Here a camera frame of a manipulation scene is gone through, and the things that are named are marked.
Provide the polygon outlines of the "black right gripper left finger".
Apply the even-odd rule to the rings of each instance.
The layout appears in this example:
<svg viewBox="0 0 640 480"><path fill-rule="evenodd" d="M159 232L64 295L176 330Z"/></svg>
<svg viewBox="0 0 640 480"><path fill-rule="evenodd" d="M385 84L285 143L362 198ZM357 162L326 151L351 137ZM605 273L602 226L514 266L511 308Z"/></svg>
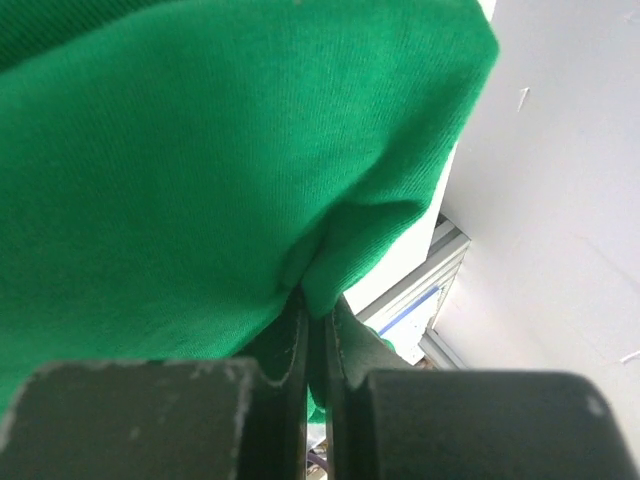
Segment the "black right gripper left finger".
<svg viewBox="0 0 640 480"><path fill-rule="evenodd" d="M302 479L309 316L294 292L236 355L52 363L1 424L5 479Z"/></svg>

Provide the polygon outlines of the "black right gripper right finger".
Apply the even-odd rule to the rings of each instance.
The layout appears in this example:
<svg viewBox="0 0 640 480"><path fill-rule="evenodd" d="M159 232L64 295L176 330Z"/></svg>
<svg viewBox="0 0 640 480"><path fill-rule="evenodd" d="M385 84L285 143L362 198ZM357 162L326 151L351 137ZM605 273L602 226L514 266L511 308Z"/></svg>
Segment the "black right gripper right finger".
<svg viewBox="0 0 640 480"><path fill-rule="evenodd" d="M345 302L324 320L333 479L635 479L614 416L563 372L409 366Z"/></svg>

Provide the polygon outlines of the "green t shirt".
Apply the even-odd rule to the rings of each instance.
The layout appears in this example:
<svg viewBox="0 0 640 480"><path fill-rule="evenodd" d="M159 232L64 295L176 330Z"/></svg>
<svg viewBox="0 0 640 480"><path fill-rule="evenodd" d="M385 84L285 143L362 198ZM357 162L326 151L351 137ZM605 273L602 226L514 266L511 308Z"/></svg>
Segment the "green t shirt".
<svg viewBox="0 0 640 480"><path fill-rule="evenodd" d="M5 1L1 403L220 358L427 211L498 54L475 1Z"/></svg>

